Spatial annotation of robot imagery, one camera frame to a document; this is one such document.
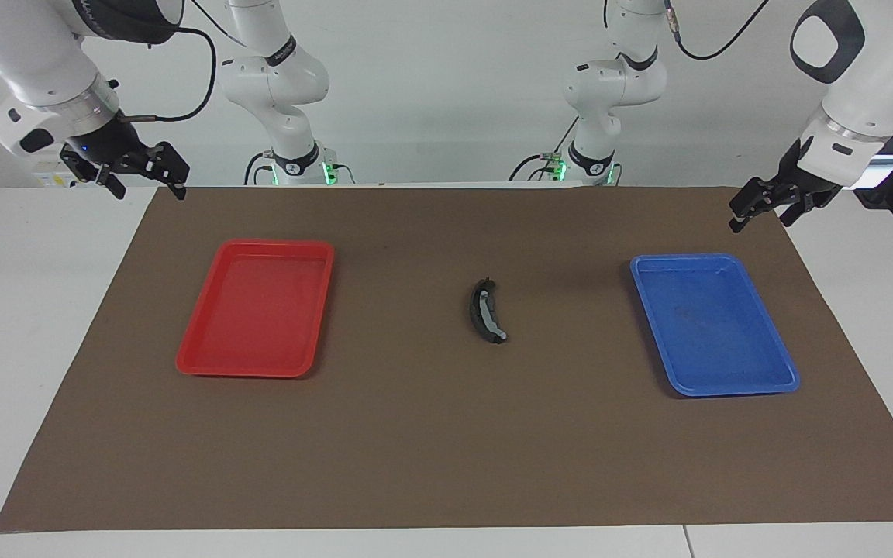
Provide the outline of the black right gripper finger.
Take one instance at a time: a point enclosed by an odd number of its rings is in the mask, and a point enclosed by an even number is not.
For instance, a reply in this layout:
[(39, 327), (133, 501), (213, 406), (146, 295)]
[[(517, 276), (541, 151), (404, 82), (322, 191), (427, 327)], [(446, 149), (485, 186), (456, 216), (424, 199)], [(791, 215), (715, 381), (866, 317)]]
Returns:
[(82, 158), (71, 146), (63, 146), (60, 149), (60, 161), (74, 175), (75, 180), (82, 183), (95, 183), (106, 188), (117, 200), (123, 200), (126, 195), (124, 184), (115, 176), (109, 165), (103, 164), (96, 167), (90, 161)]
[(188, 163), (171, 143), (159, 142), (144, 150), (144, 164), (140, 173), (169, 188), (178, 200), (187, 198)]

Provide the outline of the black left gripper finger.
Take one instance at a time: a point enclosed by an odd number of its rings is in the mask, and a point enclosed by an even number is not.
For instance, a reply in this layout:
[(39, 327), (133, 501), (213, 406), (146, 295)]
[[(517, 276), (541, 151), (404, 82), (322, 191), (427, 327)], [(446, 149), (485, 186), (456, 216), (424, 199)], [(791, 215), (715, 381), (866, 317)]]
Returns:
[(802, 215), (821, 205), (821, 193), (797, 190), (791, 197), (790, 205), (780, 215), (780, 222), (784, 227), (793, 226)]
[(771, 198), (775, 188), (773, 181), (767, 181), (761, 177), (752, 177), (748, 180), (729, 201), (731, 232), (741, 233), (749, 220), (754, 219), (756, 215), (772, 211)]

